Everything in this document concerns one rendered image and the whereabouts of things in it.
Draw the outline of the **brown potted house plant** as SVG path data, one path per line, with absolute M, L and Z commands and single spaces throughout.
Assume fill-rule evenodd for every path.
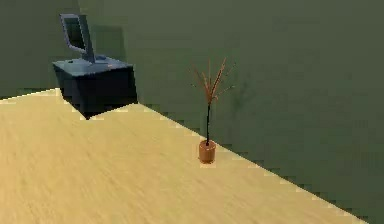
M 218 91 L 219 84 L 223 83 L 223 78 L 228 76 L 236 64 L 233 64 L 229 70 L 226 70 L 227 58 L 224 58 L 216 73 L 215 78 L 211 77 L 211 61 L 208 61 L 208 73 L 199 71 L 195 66 L 190 69 L 190 73 L 194 75 L 197 83 L 202 87 L 207 103 L 206 114 L 206 139 L 202 140 L 198 145 L 198 159 L 202 164 L 212 164 L 216 157 L 216 143 L 210 137 L 210 117 L 211 108 L 214 101 L 226 91 L 233 89 L 234 85 L 228 86 Z

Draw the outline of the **dark blue cabinet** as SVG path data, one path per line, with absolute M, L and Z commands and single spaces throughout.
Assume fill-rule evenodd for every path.
M 134 66 L 106 57 L 53 62 L 62 97 L 86 119 L 138 102 Z

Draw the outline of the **grey television set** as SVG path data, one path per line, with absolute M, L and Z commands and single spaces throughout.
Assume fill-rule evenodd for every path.
M 81 57 L 90 63 L 107 59 L 93 50 L 85 14 L 60 14 L 59 17 L 65 42 L 70 49 L 80 52 Z

